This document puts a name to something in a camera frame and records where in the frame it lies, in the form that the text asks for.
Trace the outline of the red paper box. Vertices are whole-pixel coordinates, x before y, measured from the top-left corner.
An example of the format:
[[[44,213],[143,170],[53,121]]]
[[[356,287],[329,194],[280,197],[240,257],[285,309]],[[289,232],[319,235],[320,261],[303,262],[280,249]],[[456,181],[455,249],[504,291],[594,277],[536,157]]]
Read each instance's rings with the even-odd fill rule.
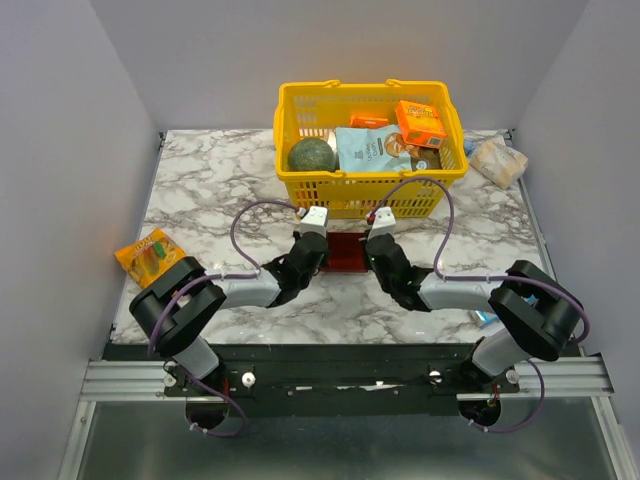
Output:
[[[347,274],[369,271],[364,251],[364,232],[328,232],[328,254],[320,270],[327,273]]]

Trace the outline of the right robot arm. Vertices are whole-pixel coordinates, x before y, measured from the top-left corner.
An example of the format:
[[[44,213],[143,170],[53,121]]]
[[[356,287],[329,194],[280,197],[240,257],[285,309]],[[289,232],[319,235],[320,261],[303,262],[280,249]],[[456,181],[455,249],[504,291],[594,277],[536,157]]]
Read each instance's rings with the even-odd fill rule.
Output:
[[[444,275],[413,266],[390,234],[364,242],[370,269],[382,290],[402,308],[457,309],[495,314],[503,329],[480,339],[458,370],[462,384],[480,392],[509,367],[536,358],[559,358],[579,321],[590,324],[582,304],[533,263],[516,261],[502,275]]]

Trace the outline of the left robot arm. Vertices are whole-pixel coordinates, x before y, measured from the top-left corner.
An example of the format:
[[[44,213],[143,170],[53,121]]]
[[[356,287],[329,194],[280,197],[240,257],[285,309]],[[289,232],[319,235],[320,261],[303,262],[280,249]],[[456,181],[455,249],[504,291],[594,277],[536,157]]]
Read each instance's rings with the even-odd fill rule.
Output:
[[[236,307],[274,308],[308,287],[329,251],[324,234],[306,232],[290,252],[257,273],[207,274],[192,256],[179,260],[140,292],[129,311],[149,339],[151,351],[172,359],[201,395],[214,393],[222,380],[220,359],[201,336],[215,313]]]

